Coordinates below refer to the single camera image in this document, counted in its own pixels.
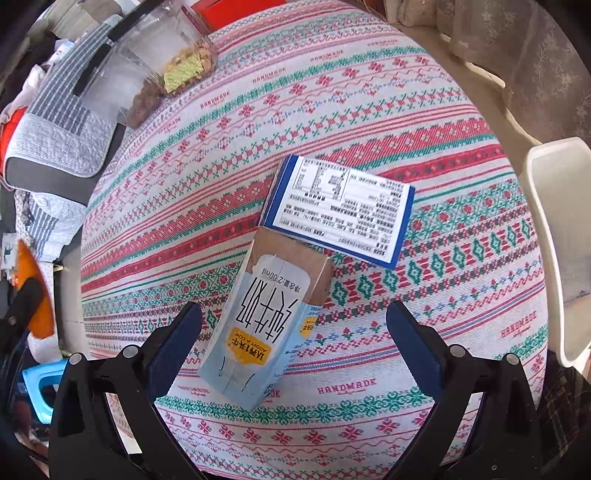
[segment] transparent plastic jar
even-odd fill
[[[74,94],[98,115],[136,128],[163,96],[185,91],[216,65],[203,21],[183,0],[146,0],[111,29]]]

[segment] striped tablecloth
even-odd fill
[[[91,198],[82,293],[93,354],[141,343],[198,301],[202,334],[157,406],[199,467],[230,478],[374,479],[392,466],[432,405],[386,330],[392,299],[474,355],[517,353],[537,401],[547,340],[537,237],[498,140],[454,80],[395,28],[332,0],[270,9],[213,39],[214,75],[129,135]],[[248,412],[212,391],[199,363],[288,153],[417,194],[395,270],[325,251],[330,298]]]

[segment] curtain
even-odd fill
[[[591,145],[591,75],[534,0],[436,0],[452,52],[505,81],[505,103],[533,137]]]

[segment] floor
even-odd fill
[[[504,83],[486,71],[460,60],[449,53],[446,39],[435,29],[427,27],[405,28],[396,25],[424,47],[457,81],[468,97],[478,107],[498,137],[517,174],[522,170],[527,151],[539,144],[529,136],[505,108],[502,98]],[[58,283],[61,319],[58,319],[62,347],[69,352],[88,353],[82,299],[80,295],[80,248],[72,250],[63,261],[64,270]]]

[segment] metal screw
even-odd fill
[[[463,357],[464,355],[466,355],[466,349],[464,347],[462,347],[461,345],[452,345],[449,348],[449,352],[453,355],[456,356],[458,358]]]
[[[511,365],[518,365],[519,364],[519,357],[514,353],[510,353],[509,355],[507,355],[506,358],[507,358],[507,361]]]
[[[81,353],[74,353],[74,355],[72,355],[70,357],[69,362],[72,365],[76,365],[76,364],[79,364],[81,360],[82,360],[82,354]]]
[[[125,358],[133,358],[138,354],[138,348],[135,345],[126,346],[123,349],[123,356]]]

